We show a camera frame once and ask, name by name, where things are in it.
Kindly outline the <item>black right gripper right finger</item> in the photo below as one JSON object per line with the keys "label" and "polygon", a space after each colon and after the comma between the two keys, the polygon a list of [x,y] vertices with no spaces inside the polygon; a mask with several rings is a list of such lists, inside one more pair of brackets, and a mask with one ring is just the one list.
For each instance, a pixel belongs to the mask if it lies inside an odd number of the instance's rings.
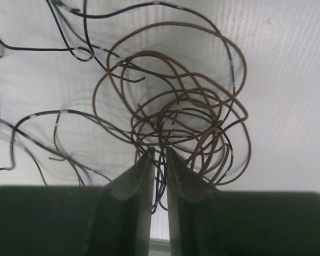
{"label": "black right gripper right finger", "polygon": [[320,194],[220,191],[167,149],[172,255],[320,255]]}

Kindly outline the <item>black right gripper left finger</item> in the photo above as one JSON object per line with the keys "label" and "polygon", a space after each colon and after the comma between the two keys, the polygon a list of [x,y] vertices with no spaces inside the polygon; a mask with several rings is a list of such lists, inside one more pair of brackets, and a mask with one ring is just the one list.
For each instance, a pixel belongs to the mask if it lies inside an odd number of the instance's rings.
{"label": "black right gripper left finger", "polygon": [[1,186],[0,255],[147,255],[154,150],[105,186]]}

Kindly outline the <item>brown yellow wire ball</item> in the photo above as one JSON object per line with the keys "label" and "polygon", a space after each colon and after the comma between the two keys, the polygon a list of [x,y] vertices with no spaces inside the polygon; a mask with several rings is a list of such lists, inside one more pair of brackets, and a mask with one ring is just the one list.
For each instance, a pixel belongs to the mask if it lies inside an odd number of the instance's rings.
{"label": "brown yellow wire ball", "polygon": [[[42,112],[37,112],[37,113],[32,113],[31,115],[28,115],[21,120],[19,120],[15,125],[10,124],[0,118],[0,124],[8,126],[11,130],[12,133],[9,137],[9,142],[10,142],[10,160],[11,160],[11,166],[8,167],[0,167],[0,171],[11,171],[15,168],[15,155],[14,155],[14,147],[17,146],[21,148],[27,155],[29,155],[32,160],[34,161],[39,175],[41,177],[41,180],[43,184],[48,186],[49,184],[46,182],[43,171],[39,165],[38,160],[34,156],[34,154],[20,141],[18,141],[16,137],[16,133],[20,134],[23,136],[25,139],[31,141],[35,145],[41,147],[42,149],[56,155],[59,157],[54,158],[54,157],[49,157],[50,160],[53,161],[67,161],[73,168],[74,172],[76,173],[77,180],[78,180],[78,185],[79,186],[85,186],[85,183],[78,172],[78,168],[80,168],[85,174],[88,176],[88,171],[94,172],[108,181],[111,182],[111,179],[108,178],[106,175],[103,175],[99,171],[95,169],[91,169],[88,166],[85,166],[76,160],[73,159],[70,155],[67,155],[64,152],[60,150],[57,144],[57,129],[58,129],[58,124],[59,124],[59,119],[62,114],[74,114],[74,115],[80,115],[81,117],[87,118],[90,121],[95,122],[96,124],[100,125],[104,130],[108,131],[111,135],[114,137],[118,138],[119,140],[122,140],[128,144],[134,145],[136,147],[136,158],[135,162],[140,156],[141,153],[145,153],[146,149],[143,147],[150,148],[150,146],[156,146],[159,147],[158,153],[158,160],[154,160],[153,164],[156,166],[156,193],[155,193],[155,201],[152,205],[151,208],[151,213],[154,214],[160,206],[163,210],[168,211],[168,209],[162,204],[161,199],[164,195],[166,184],[167,184],[167,171],[164,170],[164,168],[167,165],[167,162],[165,160],[165,146],[173,146],[174,148],[180,149],[181,151],[190,153],[190,156],[184,160],[184,164],[189,164],[190,167],[193,170],[196,158],[200,156],[202,158],[201,164],[202,167],[199,170],[198,174],[203,175],[203,179],[208,181],[208,183],[212,185],[226,185],[229,184],[235,180],[237,180],[246,170],[250,157],[251,157],[251,141],[249,137],[249,133],[246,129],[244,121],[247,119],[248,115],[245,114],[243,118],[240,118],[238,114],[234,111],[233,107],[234,105],[238,105],[240,107],[240,102],[236,100],[236,97],[238,94],[241,92],[241,90],[244,87],[245,81],[246,81],[246,61],[245,58],[241,52],[241,50],[236,46],[234,43],[232,43],[228,38],[224,37],[224,35],[221,34],[217,26],[206,16],[191,10],[189,8],[183,7],[183,6],[178,6],[174,5],[171,3],[167,3],[164,1],[152,1],[152,2],[146,2],[146,3],[140,3],[136,5],[131,5],[126,8],[106,13],[106,14],[88,14],[87,13],[87,1],[83,1],[83,9],[76,9],[73,8],[67,4],[65,4],[63,1],[46,1],[49,9],[52,13],[52,16],[55,20],[56,26],[59,30],[59,33],[63,39],[63,42],[66,47],[64,48],[52,48],[52,47],[44,47],[44,48],[35,48],[35,47],[17,47],[17,46],[10,46],[7,45],[1,38],[0,38],[0,49],[8,49],[8,50],[14,50],[14,51],[31,51],[31,52],[70,52],[70,54],[76,58],[77,60],[81,62],[88,62],[91,59],[95,59],[96,62],[101,66],[101,68],[105,71],[108,72],[107,75],[105,74],[103,76],[103,80],[109,77],[109,79],[112,81],[113,78],[118,78],[119,81],[121,82],[120,89],[117,89],[116,83],[113,83],[114,88],[116,89],[116,92],[118,93],[119,97],[122,99],[123,104],[127,107],[128,110],[131,111],[131,129],[130,131],[124,131],[123,129],[119,129],[117,126],[114,124],[108,122],[105,119],[102,119],[101,117],[98,116],[96,106],[95,106],[95,98],[96,94],[98,91],[99,86],[101,85],[102,81],[100,80],[99,84],[95,87],[94,92],[93,92],[93,112],[94,114],[89,114],[85,113],[82,111],[78,110],[73,110],[73,109],[60,109],[60,110],[47,110],[47,111],[42,111]],[[168,64],[174,72],[173,76],[165,76],[163,74],[154,72],[154,71],[149,71],[145,68],[141,68],[138,65],[134,64],[132,61],[133,59],[131,58],[122,58],[119,54],[117,54],[114,49],[117,48],[122,42],[127,40],[129,37],[132,37],[137,34],[137,32],[133,32],[130,35],[126,37],[126,39],[123,39],[120,43],[118,43],[116,46],[112,46],[111,49],[106,49],[104,47],[100,47],[98,45],[95,45],[91,43],[90,38],[89,38],[89,32],[87,28],[87,20],[88,19],[108,19],[111,17],[114,17],[116,15],[134,10],[134,9],[139,9],[143,8],[146,6],[154,6],[154,5],[162,5],[162,6],[167,6],[172,9],[176,10],[181,10],[184,12],[191,13],[192,15],[195,15],[199,17],[200,19],[204,20],[206,23],[209,24],[211,29],[207,29],[208,31],[212,31],[213,35],[218,37],[224,44],[224,47],[227,52],[228,56],[228,61],[229,61],[229,69],[230,69],[230,79],[232,82],[232,92],[227,92],[226,95],[228,98],[226,100],[221,100],[220,97],[217,95],[217,93],[213,91],[209,91],[207,88],[202,87],[200,84],[198,84],[197,79],[195,76],[193,76],[193,73],[183,69],[185,72],[182,74],[177,73],[176,69],[174,69],[174,66],[172,63],[174,63],[173,60],[170,60],[170,57],[165,57],[161,60],[165,61],[166,64]],[[76,30],[73,30],[73,27],[69,23],[69,21],[66,19],[66,17],[63,15],[63,13],[59,10],[59,8],[64,8],[67,10],[67,12],[72,13],[75,16],[81,17],[83,20],[83,31],[84,31],[84,36],[85,39],[82,38]],[[58,19],[58,16],[62,19],[62,21],[68,26],[68,28],[73,32],[73,34],[83,43],[86,44],[86,47],[71,47],[66,39],[65,33],[63,32],[60,21]],[[235,84],[235,68],[234,68],[234,63],[233,63],[233,56],[230,51],[230,47],[237,52],[239,57],[242,60],[242,65],[244,68],[243,72],[243,78],[242,82],[238,88],[236,89],[236,84]],[[100,49],[101,51],[107,52],[108,62],[109,64],[106,64],[105,66],[98,58],[95,53],[94,49]],[[89,54],[87,58],[80,58],[75,51],[84,51]],[[110,56],[113,55],[116,58],[119,58],[119,61],[117,62],[116,65],[110,67]],[[164,93],[157,94],[150,100],[146,101],[145,103],[138,105],[136,109],[132,109],[130,104],[127,102],[126,97],[125,97],[125,92],[123,89],[123,82],[129,82],[129,83],[139,83],[145,80],[145,77],[142,77],[140,79],[128,79],[124,77],[124,73],[122,72],[121,75],[116,75],[113,73],[113,68],[116,69],[116,67],[123,67],[124,69],[122,70],[125,72],[126,69],[134,69],[137,71],[143,71],[144,73],[147,73],[149,75],[153,75],[162,81],[164,81],[168,86],[170,86],[170,90],[166,91],[168,93],[174,94],[174,100],[170,101],[167,103],[161,110],[158,112],[155,112],[154,114],[151,115],[146,115],[144,112],[144,109],[146,106],[148,106],[150,103],[152,103],[154,100],[159,99],[160,97],[166,95]],[[191,78],[195,84],[196,88],[193,89],[187,89],[184,87],[182,83],[182,79],[185,77]],[[179,89],[175,89],[173,83],[170,82],[171,79],[177,79],[180,84]],[[189,94],[197,93],[197,95],[200,95],[204,98],[204,101],[198,101]],[[182,107],[181,102],[190,102],[193,104],[194,107]],[[231,111],[234,113],[234,115],[238,118],[237,121],[230,123],[228,126],[223,128],[224,123],[228,119]],[[19,127],[26,121],[40,117],[40,116],[46,116],[46,115],[53,115],[57,114],[55,124],[54,124],[54,129],[53,129],[53,143],[55,146],[55,149],[52,149],[50,147],[45,146],[38,140],[34,139],[31,135],[28,135],[25,133],[23,130],[19,129]],[[189,128],[187,125],[184,125],[183,122],[179,122],[178,116],[179,115],[187,115],[187,116],[193,116],[193,117],[199,117],[201,120],[207,120],[210,124],[209,128],[204,131],[195,131],[194,129]],[[225,133],[226,130],[229,128],[237,125],[238,123],[241,123],[243,126],[243,130],[245,132],[245,135],[247,137],[247,145],[249,147],[248,149],[248,155],[246,158],[246,163],[241,170],[241,172],[234,177],[231,180],[222,182],[225,177],[227,177],[229,174],[230,169],[233,166],[234,162],[234,149],[232,146],[232,143],[230,142],[229,136]],[[208,136],[212,136],[212,139],[208,142],[206,146],[196,146],[194,150],[186,150],[183,147],[179,147],[178,144],[182,142],[187,142],[187,141],[192,141],[192,140],[197,140],[198,142],[205,142],[208,138]],[[222,150],[222,157],[220,158],[219,162],[216,162],[215,165],[209,166],[211,158],[213,154],[218,153],[219,151]],[[217,167],[219,169],[213,176],[213,178],[209,179],[206,178],[205,175],[214,171]]]}

